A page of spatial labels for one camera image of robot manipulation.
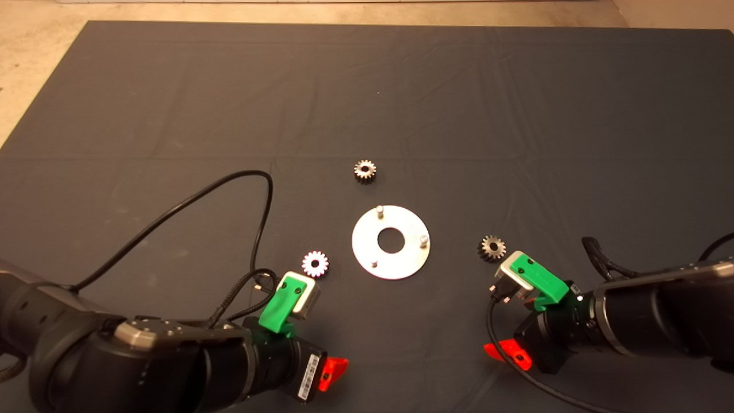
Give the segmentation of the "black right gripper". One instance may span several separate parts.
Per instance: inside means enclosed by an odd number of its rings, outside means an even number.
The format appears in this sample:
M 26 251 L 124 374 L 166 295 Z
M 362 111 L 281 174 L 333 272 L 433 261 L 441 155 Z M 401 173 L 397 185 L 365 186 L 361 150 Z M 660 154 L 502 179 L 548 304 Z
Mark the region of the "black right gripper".
M 501 340 L 499 348 L 522 371 L 534 366 L 540 373 L 557 374 L 571 356 L 590 353 L 596 345 L 588 332 L 587 296 L 567 293 L 545 311 L 532 311 L 514 331 L 514 340 Z M 497 346 L 484 344 L 491 358 L 504 361 Z

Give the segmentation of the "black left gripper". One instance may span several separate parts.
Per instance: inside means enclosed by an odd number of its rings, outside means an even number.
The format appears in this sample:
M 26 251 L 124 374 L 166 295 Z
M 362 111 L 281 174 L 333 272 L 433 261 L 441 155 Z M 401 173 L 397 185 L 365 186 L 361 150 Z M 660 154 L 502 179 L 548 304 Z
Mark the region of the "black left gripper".
M 327 357 L 327 351 L 301 337 L 275 334 L 257 320 L 246 320 L 249 336 L 245 397 L 280 391 L 300 403 L 312 402 L 346 373 L 349 359 Z

